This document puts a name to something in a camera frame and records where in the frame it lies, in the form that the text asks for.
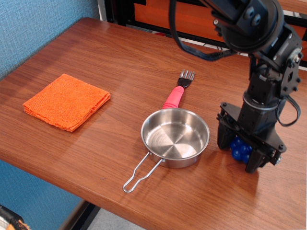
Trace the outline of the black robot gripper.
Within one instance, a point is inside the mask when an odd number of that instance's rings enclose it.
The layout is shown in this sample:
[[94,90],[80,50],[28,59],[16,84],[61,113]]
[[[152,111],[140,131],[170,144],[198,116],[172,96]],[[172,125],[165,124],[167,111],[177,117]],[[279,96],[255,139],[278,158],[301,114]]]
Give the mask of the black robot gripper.
[[254,173],[268,162],[278,164],[281,154],[287,150],[275,130],[278,122],[276,116],[281,114],[284,106],[285,100],[258,104],[246,95],[241,108],[222,102],[221,111],[217,115],[219,149],[229,148],[235,136],[238,136],[253,148],[245,172]]

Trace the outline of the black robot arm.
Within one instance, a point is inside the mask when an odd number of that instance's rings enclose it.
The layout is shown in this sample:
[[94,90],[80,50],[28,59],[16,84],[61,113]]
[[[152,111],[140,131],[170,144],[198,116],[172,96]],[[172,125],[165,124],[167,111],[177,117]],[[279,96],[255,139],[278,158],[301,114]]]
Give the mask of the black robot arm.
[[300,111],[291,93],[301,82],[302,40],[284,21],[276,0],[206,0],[204,5],[212,10],[226,45],[250,58],[242,106],[220,105],[217,142],[223,150],[240,137],[251,146],[246,172],[253,173],[267,163],[277,164],[286,151],[275,125],[286,103]]

